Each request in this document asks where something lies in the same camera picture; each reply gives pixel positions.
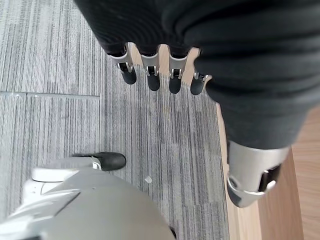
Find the black fabric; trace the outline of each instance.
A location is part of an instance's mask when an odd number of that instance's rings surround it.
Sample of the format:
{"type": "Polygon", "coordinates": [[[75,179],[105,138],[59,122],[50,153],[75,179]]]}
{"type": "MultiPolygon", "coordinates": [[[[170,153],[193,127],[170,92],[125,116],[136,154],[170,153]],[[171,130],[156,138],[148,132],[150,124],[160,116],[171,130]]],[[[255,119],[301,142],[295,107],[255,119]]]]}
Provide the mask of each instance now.
{"type": "Polygon", "coordinates": [[[107,53],[126,42],[140,51],[200,48],[194,65],[213,76],[206,90],[221,105],[231,141],[288,146],[320,102],[318,0],[75,2],[107,53]]]}

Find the gray carpet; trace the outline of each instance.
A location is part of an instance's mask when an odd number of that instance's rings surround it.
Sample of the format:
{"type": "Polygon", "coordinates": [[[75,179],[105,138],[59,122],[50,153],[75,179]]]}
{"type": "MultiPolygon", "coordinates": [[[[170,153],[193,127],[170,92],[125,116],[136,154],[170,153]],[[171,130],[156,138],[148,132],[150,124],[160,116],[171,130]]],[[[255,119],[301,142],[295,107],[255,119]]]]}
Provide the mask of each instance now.
{"type": "Polygon", "coordinates": [[[216,106],[187,86],[129,86],[70,0],[0,0],[0,221],[34,166],[123,153],[179,240],[229,240],[216,106]],[[151,183],[145,178],[150,176],[151,183]]]}

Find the black fingertip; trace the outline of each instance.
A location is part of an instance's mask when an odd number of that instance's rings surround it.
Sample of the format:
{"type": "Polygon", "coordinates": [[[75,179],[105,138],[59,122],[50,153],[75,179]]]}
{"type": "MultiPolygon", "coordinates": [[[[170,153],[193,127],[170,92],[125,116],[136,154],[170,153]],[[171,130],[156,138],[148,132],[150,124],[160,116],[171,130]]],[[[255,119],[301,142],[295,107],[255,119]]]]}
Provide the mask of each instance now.
{"type": "Polygon", "coordinates": [[[199,95],[204,89],[205,82],[202,79],[192,79],[190,92],[192,95],[199,95]]]}
{"type": "Polygon", "coordinates": [[[137,75],[136,75],[135,68],[132,67],[132,72],[129,72],[127,70],[122,72],[122,77],[123,77],[123,80],[126,84],[129,84],[129,85],[135,84],[137,81],[137,75]]]}
{"type": "Polygon", "coordinates": [[[155,76],[154,74],[151,74],[150,76],[147,76],[148,79],[148,86],[151,91],[157,91],[160,88],[160,76],[155,76]]]}
{"type": "Polygon", "coordinates": [[[170,78],[169,91],[172,94],[177,94],[180,91],[180,88],[181,88],[181,79],[179,79],[177,76],[170,78]]]}

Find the white scrap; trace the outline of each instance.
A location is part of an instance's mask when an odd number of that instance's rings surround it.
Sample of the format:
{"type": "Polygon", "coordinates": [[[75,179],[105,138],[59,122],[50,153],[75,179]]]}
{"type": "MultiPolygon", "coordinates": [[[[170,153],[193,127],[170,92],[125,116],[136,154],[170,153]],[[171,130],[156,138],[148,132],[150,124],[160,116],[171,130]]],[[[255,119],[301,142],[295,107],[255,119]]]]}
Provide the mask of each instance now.
{"type": "Polygon", "coordinates": [[[152,178],[150,176],[147,176],[145,179],[144,179],[148,184],[152,183],[152,178]]]}

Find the wooden baseboard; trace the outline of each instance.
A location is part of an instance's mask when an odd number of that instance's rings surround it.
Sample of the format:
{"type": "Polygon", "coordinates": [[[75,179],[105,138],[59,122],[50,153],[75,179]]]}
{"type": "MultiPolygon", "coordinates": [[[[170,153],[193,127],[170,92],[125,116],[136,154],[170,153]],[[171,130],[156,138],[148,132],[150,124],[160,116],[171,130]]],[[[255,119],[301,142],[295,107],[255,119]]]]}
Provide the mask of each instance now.
{"type": "Polygon", "coordinates": [[[300,201],[292,150],[277,185],[258,201],[262,240],[303,240],[300,201]]]}

